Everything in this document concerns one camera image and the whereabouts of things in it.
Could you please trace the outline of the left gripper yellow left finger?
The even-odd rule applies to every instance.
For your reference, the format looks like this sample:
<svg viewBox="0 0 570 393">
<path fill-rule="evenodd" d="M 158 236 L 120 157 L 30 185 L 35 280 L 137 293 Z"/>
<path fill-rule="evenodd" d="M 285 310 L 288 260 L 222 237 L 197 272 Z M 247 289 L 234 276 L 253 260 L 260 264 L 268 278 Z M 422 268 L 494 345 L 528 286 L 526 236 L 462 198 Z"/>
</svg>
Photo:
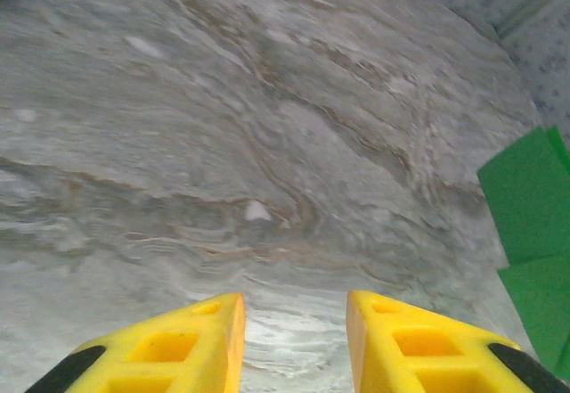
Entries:
<svg viewBox="0 0 570 393">
<path fill-rule="evenodd" d="M 225 293 L 89 340 L 26 393 L 240 393 L 246 314 Z"/>
</svg>

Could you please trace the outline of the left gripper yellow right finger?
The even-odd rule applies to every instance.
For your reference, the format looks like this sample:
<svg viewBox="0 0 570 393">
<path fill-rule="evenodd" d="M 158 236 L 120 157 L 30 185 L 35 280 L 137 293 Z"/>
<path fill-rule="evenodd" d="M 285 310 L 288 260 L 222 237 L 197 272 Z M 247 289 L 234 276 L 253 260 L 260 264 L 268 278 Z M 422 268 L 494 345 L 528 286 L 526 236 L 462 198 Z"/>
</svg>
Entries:
<svg viewBox="0 0 570 393">
<path fill-rule="evenodd" d="M 354 393 L 570 393 L 506 337 L 371 291 L 349 291 Z"/>
</svg>

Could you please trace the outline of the green paper sheet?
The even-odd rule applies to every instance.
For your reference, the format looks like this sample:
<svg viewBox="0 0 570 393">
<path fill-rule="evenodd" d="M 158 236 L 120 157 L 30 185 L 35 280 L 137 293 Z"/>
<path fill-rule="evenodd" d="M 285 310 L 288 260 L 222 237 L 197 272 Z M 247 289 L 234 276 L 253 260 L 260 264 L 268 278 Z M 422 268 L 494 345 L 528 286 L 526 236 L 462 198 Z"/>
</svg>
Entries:
<svg viewBox="0 0 570 393">
<path fill-rule="evenodd" d="M 499 277 L 542 363 L 570 380 L 570 151 L 537 127 L 477 177 L 508 260 Z"/>
</svg>

